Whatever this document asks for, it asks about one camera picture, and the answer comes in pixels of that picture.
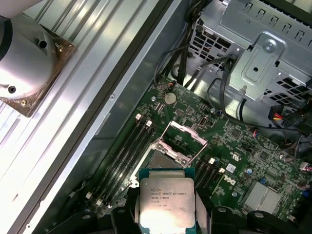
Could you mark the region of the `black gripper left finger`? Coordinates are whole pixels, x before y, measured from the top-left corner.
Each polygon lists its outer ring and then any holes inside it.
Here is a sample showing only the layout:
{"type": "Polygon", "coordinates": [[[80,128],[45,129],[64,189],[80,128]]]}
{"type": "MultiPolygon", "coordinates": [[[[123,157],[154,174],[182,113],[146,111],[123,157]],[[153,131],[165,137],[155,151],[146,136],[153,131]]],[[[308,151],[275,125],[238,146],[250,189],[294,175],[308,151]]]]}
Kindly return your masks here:
{"type": "Polygon", "coordinates": [[[36,227],[38,234],[139,234],[135,221],[139,188],[129,188],[124,206],[113,208],[109,214],[98,217],[90,208],[81,208],[71,202],[56,212],[45,215],[36,227]]]}

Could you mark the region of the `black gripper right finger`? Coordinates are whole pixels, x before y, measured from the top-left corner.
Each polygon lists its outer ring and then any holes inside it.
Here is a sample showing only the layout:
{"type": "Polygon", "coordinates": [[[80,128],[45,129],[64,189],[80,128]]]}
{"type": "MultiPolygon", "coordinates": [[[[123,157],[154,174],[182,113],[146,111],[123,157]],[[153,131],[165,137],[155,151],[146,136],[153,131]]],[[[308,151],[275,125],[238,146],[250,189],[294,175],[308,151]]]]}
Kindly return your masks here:
{"type": "Polygon", "coordinates": [[[230,208],[215,206],[208,195],[196,194],[196,219],[203,234],[310,234],[312,219],[304,225],[283,221],[265,211],[252,211],[246,218],[230,208]]]}

